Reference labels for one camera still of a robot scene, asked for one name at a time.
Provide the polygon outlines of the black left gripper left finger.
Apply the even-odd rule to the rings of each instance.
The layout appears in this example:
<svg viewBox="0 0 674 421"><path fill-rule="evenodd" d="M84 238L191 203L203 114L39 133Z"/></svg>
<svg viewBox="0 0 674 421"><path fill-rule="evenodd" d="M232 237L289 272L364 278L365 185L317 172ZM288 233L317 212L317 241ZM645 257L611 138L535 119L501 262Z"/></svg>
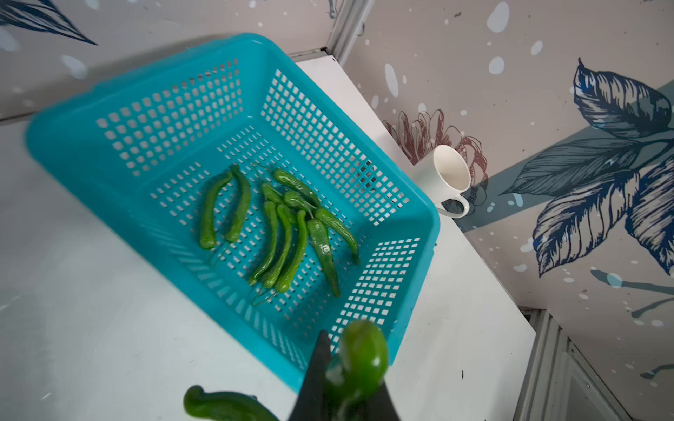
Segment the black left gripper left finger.
<svg viewBox="0 0 674 421"><path fill-rule="evenodd" d="M320 331L289 421L330 419L325 393L325 373L330 361L330 339L326 331Z"/></svg>

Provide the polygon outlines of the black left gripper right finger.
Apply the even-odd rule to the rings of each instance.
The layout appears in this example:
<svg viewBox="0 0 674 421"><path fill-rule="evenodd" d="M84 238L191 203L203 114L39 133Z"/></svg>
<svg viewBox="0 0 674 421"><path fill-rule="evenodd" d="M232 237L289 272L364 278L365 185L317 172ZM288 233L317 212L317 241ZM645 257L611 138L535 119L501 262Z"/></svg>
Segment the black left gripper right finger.
<svg viewBox="0 0 674 421"><path fill-rule="evenodd" d="M368 420L400 421L399 415L391 401L386 384L383 382L376 393L368 401Z"/></svg>

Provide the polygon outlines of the green pepper bunch container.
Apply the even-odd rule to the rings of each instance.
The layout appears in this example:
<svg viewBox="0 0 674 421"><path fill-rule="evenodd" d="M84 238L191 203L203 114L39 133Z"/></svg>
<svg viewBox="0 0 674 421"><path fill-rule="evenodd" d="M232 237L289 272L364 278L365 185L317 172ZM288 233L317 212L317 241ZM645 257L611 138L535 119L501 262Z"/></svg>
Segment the green pepper bunch container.
<svg viewBox="0 0 674 421"><path fill-rule="evenodd" d="M384 382L388 368L389 349L378 325L366 319L350 322L325 373L329 420L368 420L368 401ZM208 393L198 385L187 389L183 405L196 419L277 419L254 396L233 391Z"/></svg>
<svg viewBox="0 0 674 421"><path fill-rule="evenodd" d="M267 223L268 245L260 264L250 273L247 283L261 284L275 295L288 292L300 270L307 247L312 246L333 296L341 295L337 264L330 243L330 231L334 231L347 245L354 264L360 263L360 246L356 235L332 212L321 205L317 193L291 173L277 168L272 178L286 187L280 192L270 183L260 186L263 195L263 217ZM239 201L233 211L231 224L224 240L219 240L215 214L220 192L237 182ZM253 191L249 180L237 165L211 180L205 194L198 226L198 245L212 250L221 244L216 256L243 237L243 228L252 205Z"/></svg>

